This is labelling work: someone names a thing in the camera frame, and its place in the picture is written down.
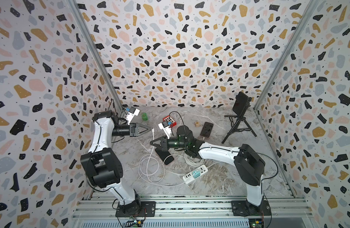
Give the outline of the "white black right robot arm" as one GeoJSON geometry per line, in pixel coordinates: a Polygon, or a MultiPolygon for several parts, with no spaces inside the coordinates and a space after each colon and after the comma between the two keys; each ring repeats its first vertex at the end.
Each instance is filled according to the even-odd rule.
{"type": "Polygon", "coordinates": [[[215,160],[233,165],[247,187],[247,202],[256,207],[262,204],[262,178],[265,161],[247,144],[240,147],[213,145],[193,136],[193,132],[185,125],[177,128],[176,136],[156,138],[150,142],[156,152],[164,153],[164,159],[170,155],[169,149],[181,149],[185,154],[197,159],[215,160]]]}

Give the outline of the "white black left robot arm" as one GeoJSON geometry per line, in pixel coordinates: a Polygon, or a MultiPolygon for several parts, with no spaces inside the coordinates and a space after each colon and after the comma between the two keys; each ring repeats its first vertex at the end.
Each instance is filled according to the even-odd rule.
{"type": "Polygon", "coordinates": [[[138,137],[150,132],[150,127],[132,122],[139,113],[139,109],[128,108],[126,124],[120,124],[120,118],[111,110],[94,114],[93,143],[88,153],[80,158],[89,186],[97,192],[110,191],[121,208],[137,209],[141,207],[141,202],[136,191],[122,181],[123,166],[112,149],[112,137],[138,137]]]}

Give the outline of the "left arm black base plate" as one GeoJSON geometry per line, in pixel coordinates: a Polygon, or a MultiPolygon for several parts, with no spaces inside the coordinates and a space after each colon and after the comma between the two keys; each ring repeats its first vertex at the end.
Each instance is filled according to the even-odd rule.
{"type": "Polygon", "coordinates": [[[127,205],[119,205],[116,212],[117,218],[124,217],[154,217],[156,212],[156,202],[155,201],[133,201],[127,205]]]}

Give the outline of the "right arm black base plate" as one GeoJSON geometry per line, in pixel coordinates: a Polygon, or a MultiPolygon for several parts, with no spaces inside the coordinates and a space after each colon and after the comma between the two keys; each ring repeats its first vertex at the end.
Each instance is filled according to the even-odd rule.
{"type": "Polygon", "coordinates": [[[271,207],[267,200],[263,200],[259,206],[255,206],[247,200],[233,200],[231,207],[234,216],[271,216],[271,207]]]}

